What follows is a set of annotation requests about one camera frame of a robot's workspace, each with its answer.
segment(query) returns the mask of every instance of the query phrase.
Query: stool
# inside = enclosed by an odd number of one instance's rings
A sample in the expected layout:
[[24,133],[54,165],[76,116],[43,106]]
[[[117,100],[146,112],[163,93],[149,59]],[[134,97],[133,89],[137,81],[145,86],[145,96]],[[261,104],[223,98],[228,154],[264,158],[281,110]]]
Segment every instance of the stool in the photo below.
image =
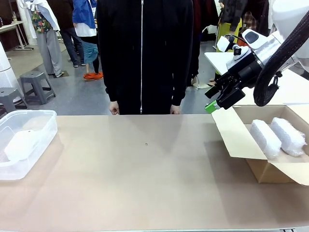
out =
[[[14,104],[14,99],[18,97],[21,98],[21,102],[23,102],[24,105]],[[17,88],[0,88],[0,103],[3,104],[7,113],[15,111],[16,109],[28,109],[27,103],[24,101]]]
[[[42,80],[46,80],[49,87],[42,87],[41,84]],[[41,104],[46,104],[47,98],[49,98],[51,95],[54,95],[54,97],[56,97],[56,94],[52,88],[52,85],[49,82],[48,77],[43,72],[28,72],[22,74],[20,76],[20,81],[21,81],[21,87],[25,94],[26,101],[34,100],[34,101],[40,101]],[[29,90],[28,92],[25,91],[26,83],[32,85],[32,89]]]

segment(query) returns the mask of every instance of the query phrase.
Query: tabletop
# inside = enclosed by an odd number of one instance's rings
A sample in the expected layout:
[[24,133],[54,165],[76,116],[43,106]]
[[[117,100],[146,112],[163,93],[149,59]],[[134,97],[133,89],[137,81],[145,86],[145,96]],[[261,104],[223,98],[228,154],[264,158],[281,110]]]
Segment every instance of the tabletop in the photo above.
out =
[[244,159],[230,158],[211,115],[58,116],[57,123],[29,174],[0,182],[2,230],[309,224],[309,188],[258,184]]
[[19,24],[22,24],[22,23],[23,23],[23,21],[17,21],[17,22],[12,22],[9,25],[5,25],[5,26],[0,28],[0,33],[8,31],[8,30],[13,30],[16,27],[16,25],[19,25]]
[[[206,52],[205,56],[220,74],[224,74],[227,72],[226,63],[233,58],[233,53]],[[302,76],[291,70],[285,70],[282,72],[282,77],[279,78],[278,85],[279,90],[269,104],[290,105],[309,103],[309,94],[305,94],[309,89],[309,81]],[[243,92],[246,94],[246,97],[237,102],[236,105],[254,105],[253,91],[253,88],[244,88]]]

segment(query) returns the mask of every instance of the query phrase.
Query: bubble wrapped item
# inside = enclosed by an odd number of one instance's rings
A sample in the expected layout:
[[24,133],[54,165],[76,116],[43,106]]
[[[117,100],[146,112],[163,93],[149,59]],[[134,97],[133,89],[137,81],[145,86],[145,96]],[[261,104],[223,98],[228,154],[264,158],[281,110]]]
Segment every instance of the bubble wrapped item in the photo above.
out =
[[250,134],[268,159],[273,159],[279,155],[281,141],[266,122],[253,120]]
[[288,155],[298,157],[304,155],[303,146],[306,145],[305,135],[296,130],[287,120],[275,117],[270,128],[282,142],[281,148]]

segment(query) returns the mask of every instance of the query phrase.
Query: yellow pants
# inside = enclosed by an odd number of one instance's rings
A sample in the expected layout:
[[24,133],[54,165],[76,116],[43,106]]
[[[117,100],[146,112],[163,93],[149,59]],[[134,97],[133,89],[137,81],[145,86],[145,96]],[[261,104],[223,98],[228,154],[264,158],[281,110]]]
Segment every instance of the yellow pants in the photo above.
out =
[[[240,19],[240,22],[238,23],[238,26],[235,30],[234,35],[238,36],[239,34],[239,29],[242,27],[242,20]],[[220,23],[219,25],[219,32],[218,32],[218,41],[221,38],[221,36],[225,36],[228,35],[230,33],[230,28],[231,28],[231,24],[230,23]]]

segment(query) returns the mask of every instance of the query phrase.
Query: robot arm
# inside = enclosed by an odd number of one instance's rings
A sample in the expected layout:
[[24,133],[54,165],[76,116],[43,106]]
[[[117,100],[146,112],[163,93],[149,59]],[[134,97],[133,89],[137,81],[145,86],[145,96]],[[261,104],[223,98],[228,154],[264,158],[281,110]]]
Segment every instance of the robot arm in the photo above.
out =
[[218,47],[234,50],[234,58],[228,62],[228,72],[205,95],[217,100],[206,106],[212,113],[216,109],[228,109],[245,97],[243,88],[254,87],[254,101],[265,106],[278,90],[281,71],[301,62],[309,70],[309,2],[303,0],[277,0],[273,6],[273,18],[278,31],[268,37],[246,30],[243,38],[249,47],[239,47],[221,37]]

